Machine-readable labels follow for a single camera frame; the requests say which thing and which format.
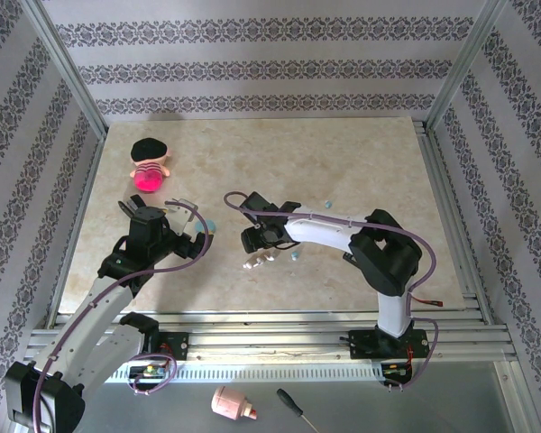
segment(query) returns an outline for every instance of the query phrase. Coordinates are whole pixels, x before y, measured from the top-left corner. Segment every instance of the doll head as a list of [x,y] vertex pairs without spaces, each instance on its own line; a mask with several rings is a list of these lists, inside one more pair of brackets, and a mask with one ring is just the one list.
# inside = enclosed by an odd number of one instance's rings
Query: doll head
[[167,145],[154,138],[144,138],[130,152],[136,170],[131,173],[134,185],[141,191],[154,192],[162,185],[162,176],[169,176],[164,162],[169,156]]

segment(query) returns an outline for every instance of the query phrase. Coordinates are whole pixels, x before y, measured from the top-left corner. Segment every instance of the wall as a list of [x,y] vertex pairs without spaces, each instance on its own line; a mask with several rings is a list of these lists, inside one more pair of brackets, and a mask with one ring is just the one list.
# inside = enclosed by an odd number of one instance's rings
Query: wall
[[44,318],[96,137],[15,0],[0,0],[0,428],[3,377]]
[[541,419],[541,0],[506,5],[436,138]]
[[425,118],[484,0],[49,0],[107,121]]

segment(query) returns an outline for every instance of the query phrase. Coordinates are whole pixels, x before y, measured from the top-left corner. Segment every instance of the beige tile surface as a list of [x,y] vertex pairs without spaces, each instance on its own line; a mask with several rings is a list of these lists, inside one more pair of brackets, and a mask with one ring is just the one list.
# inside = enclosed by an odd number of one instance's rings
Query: beige tile surface
[[[376,310],[376,292],[342,253],[305,244],[298,261],[283,253],[274,263],[244,270],[240,233],[249,226],[226,207],[233,189],[260,192],[280,205],[299,201],[345,215],[388,210],[403,227],[427,239],[439,262],[418,296],[463,308],[454,266],[410,118],[215,120],[118,123],[110,128],[60,311],[84,299],[101,261],[128,219],[116,205],[135,193],[129,173],[132,144],[144,137],[165,142],[171,176],[149,204],[187,198],[216,223],[205,258],[182,272],[154,276],[128,307],[139,311]],[[194,235],[194,222],[187,232]],[[160,263],[181,263],[170,256]],[[429,265],[422,260],[419,275]]]

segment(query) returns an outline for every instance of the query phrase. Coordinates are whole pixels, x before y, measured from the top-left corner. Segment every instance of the purple cable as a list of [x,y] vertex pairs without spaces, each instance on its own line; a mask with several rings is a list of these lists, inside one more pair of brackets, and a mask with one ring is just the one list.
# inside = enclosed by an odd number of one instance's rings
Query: purple cable
[[123,282],[128,281],[132,278],[140,277],[141,275],[148,275],[148,274],[154,274],[154,273],[165,273],[165,272],[174,272],[174,271],[182,271],[183,269],[187,269],[189,266],[193,265],[194,263],[198,262],[202,258],[202,256],[205,255],[206,251],[208,250],[208,246],[210,245],[210,239],[208,238],[208,227],[206,225],[205,219],[191,206],[186,205],[184,203],[180,203],[178,201],[165,201],[165,205],[176,205],[183,207],[190,211],[192,215],[198,218],[198,221],[200,221],[204,227],[205,230],[205,243],[202,245],[202,249],[200,250],[200,253],[198,253],[197,257],[191,260],[190,262],[183,263],[179,266],[173,266],[171,268],[164,268],[164,269],[148,269],[145,271],[138,271],[131,273],[130,275],[126,275],[120,280],[117,280],[110,284],[106,289],[102,290],[98,296],[96,296],[92,302],[90,302],[76,317],[76,320],[72,322],[72,324],[69,326],[69,328],[66,330],[66,332],[62,335],[60,338],[60,341],[54,346],[54,349],[52,350],[52,353],[48,357],[48,361],[46,361],[46,364],[44,365],[44,368],[42,369],[40,376],[38,378],[38,382],[36,383],[36,391],[34,392],[34,397],[32,399],[32,423],[34,426],[34,433],[41,433],[41,414],[40,414],[40,396],[42,391],[42,385],[44,384],[44,381],[46,380],[46,374],[50,370],[50,367],[52,366],[52,363],[56,360],[58,357],[58,353],[62,349],[62,346],[68,340],[70,334],[76,329],[76,327],[80,324],[82,319],[86,316],[86,314],[93,308],[92,306],[96,306],[98,302],[100,302],[108,293],[110,293],[112,290],[114,290],[116,287],[120,286]]
[[136,388],[136,385],[138,384],[138,382],[143,379],[144,375],[143,374],[140,374],[138,375],[135,379],[134,379],[134,382],[132,383],[129,383],[130,387],[134,390],[134,393],[135,394],[144,394],[144,395],[150,395],[152,394],[153,392],[156,392],[156,391],[159,391],[161,390],[162,388],[164,388],[171,380],[173,380],[175,378],[175,376],[177,375],[177,370],[179,369],[179,366],[177,364],[177,360],[174,358],[174,356],[172,356],[171,354],[138,354],[138,355],[135,355],[133,356],[132,358],[130,358],[128,360],[128,362],[130,363],[131,361],[136,361],[138,359],[148,359],[148,358],[163,358],[163,359],[168,359],[172,365],[174,365],[174,368],[172,368],[172,371],[170,372],[169,376],[164,379],[162,382],[160,382],[158,385],[154,386],[153,388],[149,389],[149,390],[146,390],[146,391],[141,391],[139,390],[138,388]]
[[321,221],[326,221],[328,223],[342,224],[344,226],[351,225],[351,226],[354,226],[354,227],[378,228],[380,230],[387,230],[389,232],[394,232],[394,233],[398,233],[400,235],[408,236],[411,239],[416,240],[417,242],[419,242],[420,244],[422,244],[425,247],[425,249],[429,253],[429,256],[431,257],[431,265],[429,266],[429,270],[426,272],[426,274],[423,275],[419,280],[414,282],[411,285],[411,287],[408,289],[407,302],[406,302],[405,310],[407,311],[408,315],[413,320],[416,320],[416,321],[419,321],[419,322],[432,323],[433,326],[435,327],[435,337],[433,338],[433,343],[431,344],[431,347],[429,348],[429,355],[427,355],[427,357],[425,358],[425,362],[423,362],[423,365],[421,365],[421,368],[419,368],[417,370],[417,373],[413,376],[413,378],[408,383],[406,383],[405,385],[401,385],[400,389],[401,390],[406,389],[409,386],[411,386],[413,383],[415,383],[418,380],[418,378],[421,376],[421,374],[425,371],[426,366],[429,364],[431,356],[433,355],[433,352],[435,351],[436,343],[437,343],[437,341],[439,339],[439,326],[438,326],[438,324],[436,323],[435,320],[433,320],[432,318],[413,318],[411,316],[411,296],[412,296],[411,294],[412,294],[413,290],[416,289],[417,287],[419,287],[425,281],[427,281],[431,277],[433,272],[435,272],[435,268],[436,268],[436,255],[435,255],[435,252],[433,251],[433,248],[429,244],[429,242],[427,242],[421,236],[416,235],[416,234],[414,234],[412,232],[409,232],[408,230],[403,230],[402,228],[397,228],[397,227],[393,227],[393,226],[385,226],[383,224],[367,223],[367,222],[364,222],[364,221],[349,221],[347,219],[336,218],[334,216],[330,217],[330,216],[318,215],[318,214],[312,214],[311,215],[311,214],[293,213],[293,212],[265,212],[265,211],[256,211],[256,210],[250,210],[250,209],[243,209],[241,207],[233,205],[231,202],[228,201],[228,198],[231,197],[231,196],[241,196],[243,198],[248,198],[248,196],[246,194],[244,194],[243,192],[241,192],[241,191],[231,191],[231,192],[227,192],[225,194],[225,197],[224,197],[225,204],[228,207],[230,207],[230,208],[232,208],[234,210],[238,210],[239,212],[242,212],[243,214],[249,214],[249,215],[253,215],[253,216],[257,216],[257,217],[284,217],[285,216],[285,217],[295,218],[295,219],[296,218],[298,218],[298,219],[300,219],[300,218],[313,218],[313,219],[318,219],[318,220],[321,220]]

